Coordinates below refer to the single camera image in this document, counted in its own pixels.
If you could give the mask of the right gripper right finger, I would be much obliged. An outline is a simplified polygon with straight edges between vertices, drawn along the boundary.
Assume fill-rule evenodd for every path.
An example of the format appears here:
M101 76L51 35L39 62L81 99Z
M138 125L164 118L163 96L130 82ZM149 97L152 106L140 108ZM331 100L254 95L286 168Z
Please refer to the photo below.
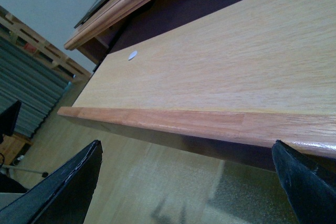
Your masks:
M280 140L271 153L299 223L335 223L335 173Z

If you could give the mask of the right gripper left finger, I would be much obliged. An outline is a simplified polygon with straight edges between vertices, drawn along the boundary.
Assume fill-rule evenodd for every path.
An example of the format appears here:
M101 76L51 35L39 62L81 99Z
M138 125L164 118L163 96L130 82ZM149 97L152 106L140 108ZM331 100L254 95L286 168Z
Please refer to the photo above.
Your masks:
M1 223L83 223L96 189L102 144L94 140L1 209Z

